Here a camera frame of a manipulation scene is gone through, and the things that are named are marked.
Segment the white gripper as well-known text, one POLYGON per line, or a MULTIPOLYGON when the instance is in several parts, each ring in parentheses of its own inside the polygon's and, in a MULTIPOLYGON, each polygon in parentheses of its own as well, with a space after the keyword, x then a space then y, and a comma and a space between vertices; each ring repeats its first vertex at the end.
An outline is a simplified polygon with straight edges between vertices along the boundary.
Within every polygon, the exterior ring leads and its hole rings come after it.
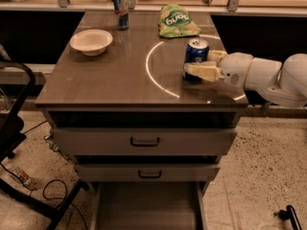
POLYGON ((227 85, 242 88, 253 56, 244 53, 227 54, 225 51, 210 50, 208 61, 187 62, 183 66, 184 78, 190 82, 219 80, 223 75, 223 82, 227 85))

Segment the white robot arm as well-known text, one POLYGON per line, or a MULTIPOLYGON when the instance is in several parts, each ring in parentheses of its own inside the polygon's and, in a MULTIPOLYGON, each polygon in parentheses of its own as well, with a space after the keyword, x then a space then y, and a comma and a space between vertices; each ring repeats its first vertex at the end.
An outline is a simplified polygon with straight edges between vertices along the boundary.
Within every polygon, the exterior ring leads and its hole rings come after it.
POLYGON ((307 55, 294 54, 284 62, 245 53, 210 51, 208 61, 188 62, 184 72, 202 81, 257 92, 268 102, 286 107, 307 104, 307 55))

